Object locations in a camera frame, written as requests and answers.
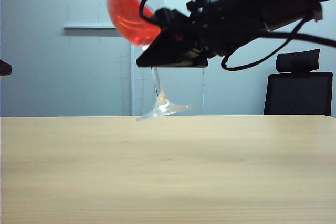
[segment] office chair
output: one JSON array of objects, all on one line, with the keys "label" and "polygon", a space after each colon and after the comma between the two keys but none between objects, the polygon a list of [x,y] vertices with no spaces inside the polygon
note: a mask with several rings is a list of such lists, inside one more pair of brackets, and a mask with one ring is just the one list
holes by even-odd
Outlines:
[{"label": "office chair", "polygon": [[264,115],[331,114],[332,72],[319,68],[319,49],[279,54],[277,71],[268,77]]}]

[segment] whiteboard ledge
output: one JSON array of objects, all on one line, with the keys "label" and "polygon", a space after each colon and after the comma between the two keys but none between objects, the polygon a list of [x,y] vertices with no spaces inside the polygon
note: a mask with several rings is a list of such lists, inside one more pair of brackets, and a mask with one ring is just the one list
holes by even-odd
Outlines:
[{"label": "whiteboard ledge", "polygon": [[65,24],[63,29],[115,29],[114,25],[98,25],[98,24]]}]

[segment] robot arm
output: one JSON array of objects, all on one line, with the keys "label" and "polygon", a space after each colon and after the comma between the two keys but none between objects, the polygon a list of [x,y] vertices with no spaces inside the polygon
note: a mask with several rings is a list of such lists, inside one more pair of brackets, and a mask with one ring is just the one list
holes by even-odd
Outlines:
[{"label": "robot arm", "polygon": [[[292,39],[336,47],[336,41],[298,34],[301,26],[322,19],[322,0],[194,0],[187,3],[189,17],[167,8],[152,18],[161,33],[137,59],[139,67],[206,67],[207,59],[224,56],[222,67],[241,70],[255,66],[275,54]],[[272,32],[294,21],[301,22],[291,33]],[[261,61],[229,69],[226,62],[239,47],[259,38],[285,38],[285,43]]]}]

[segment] glass stem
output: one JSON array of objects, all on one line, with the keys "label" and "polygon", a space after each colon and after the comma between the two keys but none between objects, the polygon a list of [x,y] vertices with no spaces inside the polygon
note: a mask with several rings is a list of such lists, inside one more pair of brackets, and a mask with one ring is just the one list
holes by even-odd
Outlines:
[{"label": "glass stem", "polygon": [[162,83],[160,80],[159,72],[157,67],[152,67],[152,76],[155,84],[156,96],[158,97],[160,93],[164,94]]}]

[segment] glass base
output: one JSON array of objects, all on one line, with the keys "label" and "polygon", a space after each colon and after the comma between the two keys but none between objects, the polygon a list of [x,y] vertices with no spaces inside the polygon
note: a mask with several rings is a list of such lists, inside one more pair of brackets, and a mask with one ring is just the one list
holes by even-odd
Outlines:
[{"label": "glass base", "polygon": [[192,109],[191,105],[176,105],[167,99],[164,92],[161,92],[157,96],[154,108],[147,114],[138,117],[136,120],[140,121],[149,118],[158,118],[160,116],[171,115],[189,109]]}]

